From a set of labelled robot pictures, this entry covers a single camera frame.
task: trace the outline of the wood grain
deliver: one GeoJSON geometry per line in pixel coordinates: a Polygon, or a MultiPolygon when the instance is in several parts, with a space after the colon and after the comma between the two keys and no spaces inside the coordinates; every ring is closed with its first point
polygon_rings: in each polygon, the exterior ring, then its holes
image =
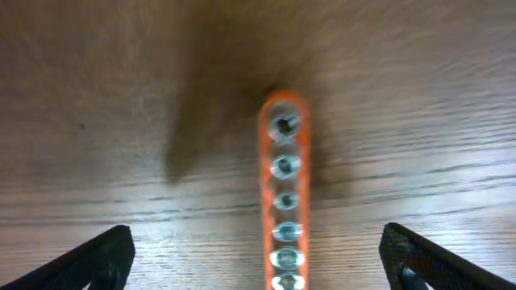
{"type": "Polygon", "coordinates": [[[129,289],[264,287],[256,115],[313,109],[310,286],[399,222],[516,281],[510,0],[3,1],[0,284],[116,224],[129,289]]]}

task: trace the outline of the brown wooden surface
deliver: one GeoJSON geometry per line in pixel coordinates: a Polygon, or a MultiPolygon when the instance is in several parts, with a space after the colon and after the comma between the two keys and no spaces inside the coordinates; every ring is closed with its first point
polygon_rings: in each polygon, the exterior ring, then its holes
{"type": "Polygon", "coordinates": [[[314,120],[312,289],[380,289],[400,222],[516,281],[516,5],[0,2],[0,284],[116,224],[129,289],[264,285],[256,115],[314,120]]]}

